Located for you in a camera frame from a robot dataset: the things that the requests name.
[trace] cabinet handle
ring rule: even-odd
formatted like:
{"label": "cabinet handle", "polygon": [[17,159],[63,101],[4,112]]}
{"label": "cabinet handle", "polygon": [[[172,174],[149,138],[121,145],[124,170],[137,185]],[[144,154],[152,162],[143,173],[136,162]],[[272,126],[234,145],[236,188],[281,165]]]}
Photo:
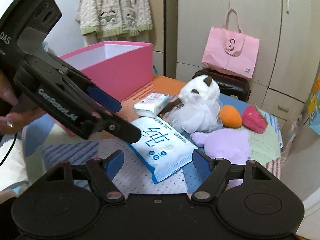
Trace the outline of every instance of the cabinet handle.
{"label": "cabinet handle", "polygon": [[289,0],[287,0],[287,14],[289,14]]}
{"label": "cabinet handle", "polygon": [[279,105],[278,105],[278,109],[279,109],[280,111],[282,111],[282,112],[285,112],[285,113],[289,112],[289,108],[284,108],[284,107],[279,106]]}

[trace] small tissue packet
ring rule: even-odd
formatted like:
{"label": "small tissue packet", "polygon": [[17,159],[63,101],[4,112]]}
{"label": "small tissue packet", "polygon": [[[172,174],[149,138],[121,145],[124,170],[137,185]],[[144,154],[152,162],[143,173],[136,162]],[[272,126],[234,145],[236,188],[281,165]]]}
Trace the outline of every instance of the small tissue packet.
{"label": "small tissue packet", "polygon": [[161,118],[141,117],[132,124],[141,130],[142,136],[130,146],[151,171],[155,184],[192,161],[192,153],[197,146]]}
{"label": "small tissue packet", "polygon": [[152,93],[136,103],[133,109],[137,115],[154,118],[165,108],[169,101],[168,94]]}

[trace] orange egg-shaped toy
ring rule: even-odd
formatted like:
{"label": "orange egg-shaped toy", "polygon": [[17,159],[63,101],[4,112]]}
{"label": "orange egg-shaped toy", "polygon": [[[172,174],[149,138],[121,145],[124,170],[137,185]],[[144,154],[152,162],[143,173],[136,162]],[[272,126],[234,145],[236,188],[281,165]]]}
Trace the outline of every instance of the orange egg-shaped toy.
{"label": "orange egg-shaped toy", "polygon": [[219,117],[225,127],[240,128],[242,126],[241,115],[234,106],[223,106],[220,109]]}

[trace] open box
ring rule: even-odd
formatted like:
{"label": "open box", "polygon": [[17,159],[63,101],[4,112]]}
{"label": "open box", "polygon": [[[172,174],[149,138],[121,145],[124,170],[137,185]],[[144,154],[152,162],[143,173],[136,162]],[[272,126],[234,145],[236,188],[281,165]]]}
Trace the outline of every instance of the open box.
{"label": "open box", "polygon": [[151,43],[103,41],[61,56],[118,101],[152,81]]}

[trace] hanging clothes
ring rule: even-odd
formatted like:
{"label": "hanging clothes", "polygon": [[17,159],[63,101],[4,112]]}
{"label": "hanging clothes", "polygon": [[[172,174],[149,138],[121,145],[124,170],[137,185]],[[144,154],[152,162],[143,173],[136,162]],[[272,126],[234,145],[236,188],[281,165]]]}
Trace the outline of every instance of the hanging clothes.
{"label": "hanging clothes", "polygon": [[148,0],[82,0],[80,19],[81,34],[97,39],[135,37],[153,28]]}

